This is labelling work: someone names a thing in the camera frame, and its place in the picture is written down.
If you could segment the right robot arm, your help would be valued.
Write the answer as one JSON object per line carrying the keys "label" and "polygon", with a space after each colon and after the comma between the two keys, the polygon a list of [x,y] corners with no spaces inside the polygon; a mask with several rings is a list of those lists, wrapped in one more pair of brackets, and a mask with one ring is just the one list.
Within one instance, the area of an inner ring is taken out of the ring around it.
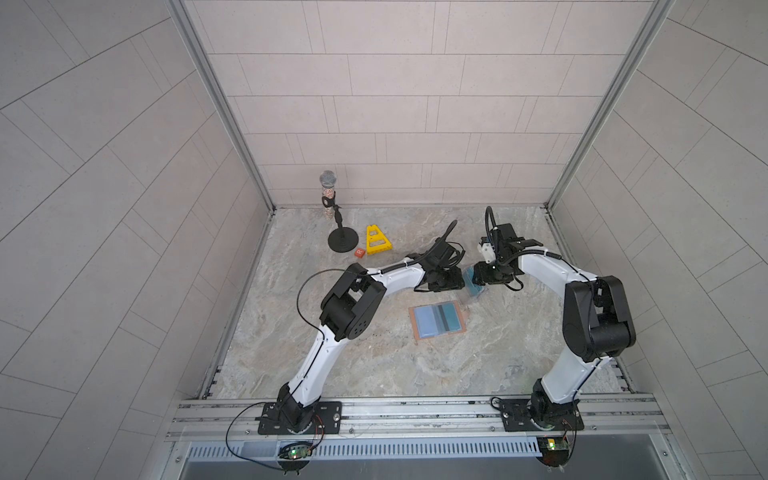
{"label": "right robot arm", "polygon": [[478,247],[483,260],[474,266],[474,284],[520,291],[524,288],[521,277],[529,275],[563,300],[566,347],[550,371],[535,382],[528,403],[532,423],[551,430],[576,413],[577,396],[592,374],[635,344],[625,289],[617,277],[586,272],[541,242],[517,235],[509,223],[498,225],[489,216],[485,230]]}

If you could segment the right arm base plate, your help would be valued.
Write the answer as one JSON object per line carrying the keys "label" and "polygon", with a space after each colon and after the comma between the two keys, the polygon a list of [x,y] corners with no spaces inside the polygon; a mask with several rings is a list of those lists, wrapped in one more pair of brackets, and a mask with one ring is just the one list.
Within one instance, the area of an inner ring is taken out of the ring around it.
{"label": "right arm base plate", "polygon": [[502,399],[494,397],[491,406],[497,410],[506,432],[581,431],[584,422],[578,401],[565,404],[548,399]]}

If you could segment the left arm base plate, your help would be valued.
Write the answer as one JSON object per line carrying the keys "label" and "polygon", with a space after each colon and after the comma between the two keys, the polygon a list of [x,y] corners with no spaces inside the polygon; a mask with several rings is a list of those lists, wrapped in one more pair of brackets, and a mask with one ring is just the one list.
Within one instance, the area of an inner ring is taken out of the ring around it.
{"label": "left arm base plate", "polygon": [[301,435],[315,431],[338,434],[343,404],[318,401],[309,407],[287,402],[268,402],[259,420],[259,435]]}

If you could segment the clear acrylic card stand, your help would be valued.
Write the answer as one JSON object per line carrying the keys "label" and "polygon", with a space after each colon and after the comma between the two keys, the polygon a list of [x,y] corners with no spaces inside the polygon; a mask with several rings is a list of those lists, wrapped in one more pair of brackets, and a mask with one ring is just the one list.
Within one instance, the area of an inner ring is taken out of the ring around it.
{"label": "clear acrylic card stand", "polygon": [[467,294],[468,294],[468,296],[470,298],[478,297],[485,290],[485,287],[483,285],[479,285],[479,284],[477,284],[475,282],[475,275],[474,275],[474,273],[475,273],[475,271],[474,271],[474,267],[473,266],[467,267],[463,271],[463,273],[462,273],[462,278],[463,278],[464,283],[465,283],[465,288],[466,288]]}

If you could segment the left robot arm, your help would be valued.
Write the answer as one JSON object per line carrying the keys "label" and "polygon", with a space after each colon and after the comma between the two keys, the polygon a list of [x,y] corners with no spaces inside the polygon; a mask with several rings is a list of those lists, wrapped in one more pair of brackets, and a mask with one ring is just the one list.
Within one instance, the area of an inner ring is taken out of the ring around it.
{"label": "left robot arm", "polygon": [[465,249],[439,237],[424,253],[414,253],[381,268],[353,263],[321,301],[318,333],[297,374],[279,390],[279,420],[302,430],[314,416],[325,381],[349,341],[370,325],[382,300],[401,290],[417,293],[460,290],[465,282],[459,263]]}

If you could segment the teal credit card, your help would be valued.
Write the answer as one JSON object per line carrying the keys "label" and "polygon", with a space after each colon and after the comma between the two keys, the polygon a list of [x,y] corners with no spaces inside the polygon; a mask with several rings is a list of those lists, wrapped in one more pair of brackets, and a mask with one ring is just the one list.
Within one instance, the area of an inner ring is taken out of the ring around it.
{"label": "teal credit card", "polygon": [[436,328],[439,334],[464,330],[460,310],[454,302],[444,302],[435,307]]}

